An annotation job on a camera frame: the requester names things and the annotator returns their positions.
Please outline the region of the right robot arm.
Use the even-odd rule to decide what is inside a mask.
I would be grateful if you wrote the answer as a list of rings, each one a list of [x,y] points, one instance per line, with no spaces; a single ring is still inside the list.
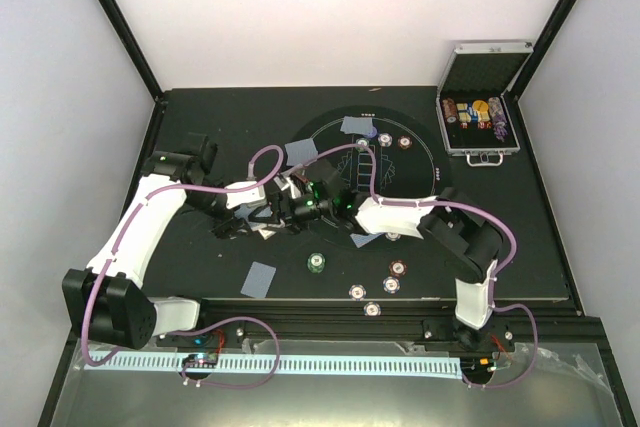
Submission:
[[[496,310],[494,284],[498,254],[507,229],[482,209],[461,202],[457,191],[426,198],[384,197],[353,189],[325,159],[299,164],[275,176],[280,193],[269,200],[272,231],[293,231],[327,220],[355,235],[393,234],[437,241],[458,264],[455,274],[454,335],[476,350],[491,337],[488,321]]]

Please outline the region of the cards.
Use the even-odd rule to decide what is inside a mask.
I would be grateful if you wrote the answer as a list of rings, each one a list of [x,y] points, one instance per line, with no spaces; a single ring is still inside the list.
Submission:
[[[381,236],[380,233],[378,234],[351,234],[350,238],[353,242],[353,244],[355,245],[356,248],[360,249],[365,247],[366,245],[370,244],[371,242],[375,241],[376,239],[378,239]]]

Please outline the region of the green poker chips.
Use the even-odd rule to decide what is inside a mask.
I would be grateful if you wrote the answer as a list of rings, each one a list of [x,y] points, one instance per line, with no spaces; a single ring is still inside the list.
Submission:
[[[369,146],[369,141],[366,138],[360,138],[356,141],[356,144],[358,145],[358,149],[362,150]]]

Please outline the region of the brown poker chip stack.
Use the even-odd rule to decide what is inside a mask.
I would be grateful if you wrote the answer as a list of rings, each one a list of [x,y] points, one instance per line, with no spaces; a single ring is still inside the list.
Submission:
[[[403,277],[407,273],[407,265],[400,260],[396,260],[390,263],[389,271],[394,277]]]

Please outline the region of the stray card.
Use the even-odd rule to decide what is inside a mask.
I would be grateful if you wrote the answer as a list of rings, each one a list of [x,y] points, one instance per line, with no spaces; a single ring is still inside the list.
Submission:
[[[277,269],[259,262],[253,262],[246,275],[240,293],[254,299],[265,299]]]

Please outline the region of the white playing card box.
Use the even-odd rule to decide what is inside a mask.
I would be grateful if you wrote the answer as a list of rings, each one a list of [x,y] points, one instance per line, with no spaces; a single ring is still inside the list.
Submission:
[[[268,240],[269,238],[271,238],[272,236],[274,236],[275,234],[277,234],[279,232],[279,228],[278,227],[274,227],[274,226],[269,226],[269,225],[261,225],[256,232],[264,239],[264,240]]]

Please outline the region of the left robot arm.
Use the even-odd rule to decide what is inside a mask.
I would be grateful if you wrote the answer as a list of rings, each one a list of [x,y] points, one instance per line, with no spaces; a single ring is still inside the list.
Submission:
[[[241,204],[264,199],[262,179],[224,187],[207,183],[217,154],[205,135],[193,134],[191,146],[178,152],[154,151],[144,162],[133,200],[106,244],[82,269],[71,269],[62,290],[72,324],[84,352],[92,342],[117,349],[140,349],[151,338],[179,331],[193,346],[214,335],[213,319],[200,312],[201,303],[184,297],[151,298],[143,292],[148,264],[166,228],[186,204],[224,220]]]

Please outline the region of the blue playing card deck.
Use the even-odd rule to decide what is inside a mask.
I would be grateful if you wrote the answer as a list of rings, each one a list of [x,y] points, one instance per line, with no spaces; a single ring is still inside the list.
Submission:
[[[234,211],[234,216],[246,221],[248,224],[263,224],[272,216],[272,210],[268,204],[260,206],[241,204]]]

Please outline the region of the green poker chip stack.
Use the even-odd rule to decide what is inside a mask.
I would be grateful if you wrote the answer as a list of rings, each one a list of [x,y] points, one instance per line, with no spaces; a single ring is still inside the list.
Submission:
[[[321,253],[312,253],[307,259],[307,268],[311,273],[321,273],[326,265],[326,260]]]

